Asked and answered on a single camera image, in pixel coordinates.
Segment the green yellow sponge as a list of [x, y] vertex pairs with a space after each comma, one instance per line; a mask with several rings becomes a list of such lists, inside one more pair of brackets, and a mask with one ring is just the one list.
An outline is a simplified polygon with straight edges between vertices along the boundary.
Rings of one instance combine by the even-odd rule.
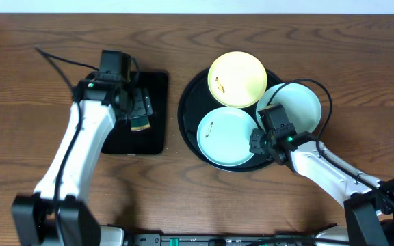
[[145, 131], [150, 128], [150, 121], [148, 116], [142, 116], [138, 118], [131, 119], [131, 130], [135, 131]]

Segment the mint plate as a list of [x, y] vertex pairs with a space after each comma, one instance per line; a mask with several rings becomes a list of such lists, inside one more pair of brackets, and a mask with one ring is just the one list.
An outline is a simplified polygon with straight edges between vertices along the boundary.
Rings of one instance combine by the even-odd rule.
[[249, 161], [250, 136], [257, 128], [255, 120], [245, 111], [220, 107], [206, 114], [196, 133], [202, 154], [222, 167], [237, 167]]
[[321, 120], [321, 103], [316, 94], [304, 85], [291, 83], [285, 86], [271, 103], [280, 103], [284, 107], [297, 133], [312, 133]]

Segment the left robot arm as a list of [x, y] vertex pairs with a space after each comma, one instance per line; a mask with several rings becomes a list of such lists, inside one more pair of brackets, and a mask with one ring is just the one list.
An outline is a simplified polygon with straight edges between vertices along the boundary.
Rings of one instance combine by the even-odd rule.
[[73, 88], [70, 119], [53, 162], [32, 195], [17, 195], [12, 217], [21, 245], [126, 245], [125, 230], [100, 225], [88, 209], [99, 154], [116, 114], [152, 114], [146, 88], [82, 79]]

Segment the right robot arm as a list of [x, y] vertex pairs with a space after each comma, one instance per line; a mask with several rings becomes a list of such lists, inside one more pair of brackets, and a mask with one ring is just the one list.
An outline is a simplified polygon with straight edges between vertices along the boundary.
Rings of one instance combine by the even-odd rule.
[[370, 176], [337, 155], [308, 132], [292, 124], [279, 129], [254, 129], [250, 151], [272, 157], [277, 164], [312, 180], [345, 211], [347, 227], [317, 233], [312, 245], [394, 245], [394, 178]]

